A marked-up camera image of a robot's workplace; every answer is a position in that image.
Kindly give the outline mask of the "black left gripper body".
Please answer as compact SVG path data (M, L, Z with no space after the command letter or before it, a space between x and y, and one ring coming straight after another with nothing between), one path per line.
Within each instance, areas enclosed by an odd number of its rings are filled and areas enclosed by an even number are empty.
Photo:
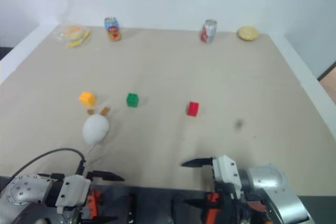
M101 192L94 189L89 183L88 190L85 193L84 203L78 207L78 220L101 220L99 215L99 203L101 200ZM88 210L89 217L83 218L83 211Z

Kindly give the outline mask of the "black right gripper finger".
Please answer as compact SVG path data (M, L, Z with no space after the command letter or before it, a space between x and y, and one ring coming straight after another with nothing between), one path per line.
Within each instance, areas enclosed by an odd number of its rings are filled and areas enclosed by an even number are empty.
M207 201L205 199L186 199L183 200L183 203L196 208L205 208L207 206Z
M213 163L213 158L208 157L208 158L195 158L189 161L185 161L184 163L181 164L182 167L190 167L190 168L198 168L198 167L203 167L203 166L212 166Z

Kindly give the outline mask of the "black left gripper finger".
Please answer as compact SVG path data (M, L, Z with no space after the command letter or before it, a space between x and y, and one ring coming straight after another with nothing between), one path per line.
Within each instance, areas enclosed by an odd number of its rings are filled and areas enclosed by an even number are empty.
M111 182L123 182L124 178L112 173L112 172L104 172L100 170L93 170L91 172L87 172L86 179L93 181L94 178L101 178L102 180L111 181Z
M117 219L115 216L95 216L92 219L81 219L81 224L105 224Z

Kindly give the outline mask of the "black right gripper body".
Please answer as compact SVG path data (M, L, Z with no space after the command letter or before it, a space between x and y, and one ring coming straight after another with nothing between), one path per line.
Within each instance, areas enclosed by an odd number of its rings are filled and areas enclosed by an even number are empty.
M215 178L214 191L206 194L203 223L239 223L242 187Z

